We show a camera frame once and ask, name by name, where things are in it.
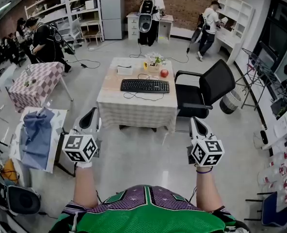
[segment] refrigerator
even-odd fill
[[[119,40],[124,36],[124,0],[100,0],[105,40]]]

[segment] green jersey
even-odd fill
[[[139,185],[95,208],[69,203],[51,233],[247,233],[225,207],[208,213],[159,186]]]

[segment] black keyboard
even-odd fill
[[[138,93],[169,93],[168,81],[122,80],[121,91]]]

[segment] red apple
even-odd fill
[[[168,71],[166,69],[163,69],[161,71],[161,77],[166,78],[168,76]]]

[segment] blue towel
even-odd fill
[[[53,117],[54,113],[46,108],[40,113],[32,112],[24,116],[25,130],[21,131],[20,138],[24,165],[41,170],[47,168],[52,132],[50,121]]]

